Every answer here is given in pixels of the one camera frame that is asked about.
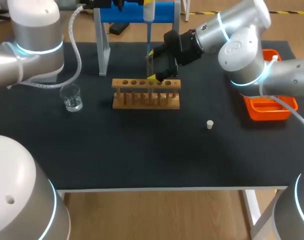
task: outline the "blue cylinder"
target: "blue cylinder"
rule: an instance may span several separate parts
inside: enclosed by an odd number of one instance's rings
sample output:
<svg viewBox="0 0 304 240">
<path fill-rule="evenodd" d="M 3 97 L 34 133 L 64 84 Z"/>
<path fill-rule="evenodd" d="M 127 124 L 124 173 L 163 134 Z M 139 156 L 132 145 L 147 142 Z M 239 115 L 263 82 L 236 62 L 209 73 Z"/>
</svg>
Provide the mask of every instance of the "blue cylinder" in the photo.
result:
<svg viewBox="0 0 304 240">
<path fill-rule="evenodd" d="M 143 6 L 135 2 L 124 2 L 123 10 L 117 6 L 100 8 L 102 23 L 144 23 Z M 166 24 L 174 22 L 174 2 L 156 2 L 153 23 Z"/>
</svg>

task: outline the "wooden test tube rack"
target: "wooden test tube rack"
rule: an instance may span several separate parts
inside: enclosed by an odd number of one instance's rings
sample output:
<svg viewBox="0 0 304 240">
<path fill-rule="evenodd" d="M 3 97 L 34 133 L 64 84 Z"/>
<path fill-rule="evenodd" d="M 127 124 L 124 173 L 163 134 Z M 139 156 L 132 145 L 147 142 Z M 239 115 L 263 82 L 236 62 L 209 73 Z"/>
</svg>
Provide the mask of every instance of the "wooden test tube rack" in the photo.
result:
<svg viewBox="0 0 304 240">
<path fill-rule="evenodd" d="M 154 82 L 150 79 L 114 78 L 112 88 L 116 89 L 113 99 L 114 109 L 180 109 L 178 94 L 181 88 L 180 80 Z M 137 89 L 137 91 L 121 92 L 121 89 Z M 152 93 L 154 89 L 158 89 L 158 92 Z"/>
</svg>

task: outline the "black table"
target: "black table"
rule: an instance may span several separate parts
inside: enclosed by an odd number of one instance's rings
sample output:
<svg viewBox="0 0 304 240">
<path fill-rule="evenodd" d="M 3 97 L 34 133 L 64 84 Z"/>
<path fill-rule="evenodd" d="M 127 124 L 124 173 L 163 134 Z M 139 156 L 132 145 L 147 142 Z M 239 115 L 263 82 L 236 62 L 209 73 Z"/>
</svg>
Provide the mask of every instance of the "black table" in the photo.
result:
<svg viewBox="0 0 304 240">
<path fill-rule="evenodd" d="M 110 45 L 106 77 L 99 77 L 96 44 L 78 45 L 80 112 L 66 111 L 58 89 L 0 90 L 0 135 L 24 145 L 57 189 L 280 187 L 304 169 L 301 123 L 294 116 L 252 121 L 216 55 L 179 67 L 180 110 L 112 109 L 112 78 L 146 77 L 146 44 Z M 285 41 L 263 48 L 295 57 Z M 76 70 L 71 45 L 64 50 L 59 81 Z M 297 102 L 304 117 L 304 99 Z"/>
</svg>

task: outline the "orange tray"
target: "orange tray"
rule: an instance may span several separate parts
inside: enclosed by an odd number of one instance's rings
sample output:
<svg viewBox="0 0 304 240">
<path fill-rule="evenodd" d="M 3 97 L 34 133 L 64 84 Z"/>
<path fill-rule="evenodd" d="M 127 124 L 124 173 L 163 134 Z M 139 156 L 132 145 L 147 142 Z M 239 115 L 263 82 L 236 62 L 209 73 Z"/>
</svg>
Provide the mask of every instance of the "orange tray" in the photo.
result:
<svg viewBox="0 0 304 240">
<path fill-rule="evenodd" d="M 272 61 L 272 57 L 277 55 L 277 60 L 281 61 L 279 53 L 274 49 L 263 49 L 263 57 L 266 61 Z M 294 110 L 298 110 L 298 104 L 294 97 L 277 96 Z M 249 98 L 244 96 L 245 105 L 251 119 L 254 121 L 275 121 L 286 120 L 291 112 L 281 104 L 268 97 Z"/>
</svg>

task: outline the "floor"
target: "floor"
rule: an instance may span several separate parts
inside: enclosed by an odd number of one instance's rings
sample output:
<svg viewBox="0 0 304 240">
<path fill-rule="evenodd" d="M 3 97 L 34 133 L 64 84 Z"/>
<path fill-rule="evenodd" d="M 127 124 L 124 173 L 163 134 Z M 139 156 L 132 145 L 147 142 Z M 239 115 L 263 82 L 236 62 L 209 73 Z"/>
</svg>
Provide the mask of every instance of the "floor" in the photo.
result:
<svg viewBox="0 0 304 240">
<path fill-rule="evenodd" d="M 191 0 L 191 12 L 221 11 L 238 0 Z M 304 11 L 304 0 L 266 0 L 270 11 Z M 180 31 L 206 22 L 213 15 L 191 15 Z M 287 40 L 297 58 L 304 58 L 304 15 L 272 14 L 263 40 Z M 170 24 L 154 24 L 152 41 L 162 41 Z M 0 42 L 9 39 L 11 26 L 0 23 Z M 77 42 L 95 42 L 92 17 L 76 19 Z M 146 26 L 131 24 L 114 42 L 145 42 Z M 256 191 L 260 210 L 273 190 Z M 66 199 L 71 216 L 71 240 L 248 240 L 249 226 L 239 191 L 169 191 L 73 193 Z M 267 240 L 273 240 L 273 234 Z"/>
</svg>

